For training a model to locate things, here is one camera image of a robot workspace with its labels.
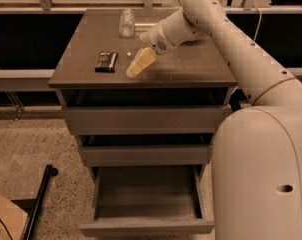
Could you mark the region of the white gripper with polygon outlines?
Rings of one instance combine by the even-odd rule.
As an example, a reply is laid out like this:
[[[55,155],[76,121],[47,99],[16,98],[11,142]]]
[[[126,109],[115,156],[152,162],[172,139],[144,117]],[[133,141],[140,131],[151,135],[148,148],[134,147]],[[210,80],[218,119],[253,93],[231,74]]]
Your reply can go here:
[[[155,62],[157,54],[164,55],[175,48],[172,42],[172,25],[167,20],[156,23],[149,31],[143,32],[139,38],[144,43],[149,43],[150,47],[141,48],[126,70],[126,75],[130,78],[136,77],[144,69]]]

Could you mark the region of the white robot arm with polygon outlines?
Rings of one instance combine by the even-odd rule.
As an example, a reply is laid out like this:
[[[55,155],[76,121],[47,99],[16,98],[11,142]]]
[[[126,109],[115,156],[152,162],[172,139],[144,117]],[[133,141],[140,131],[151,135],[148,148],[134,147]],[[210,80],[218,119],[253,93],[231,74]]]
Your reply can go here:
[[[218,0],[184,0],[142,34],[127,74],[211,36],[250,105],[228,116],[213,144],[216,240],[302,240],[302,83],[226,16]]]

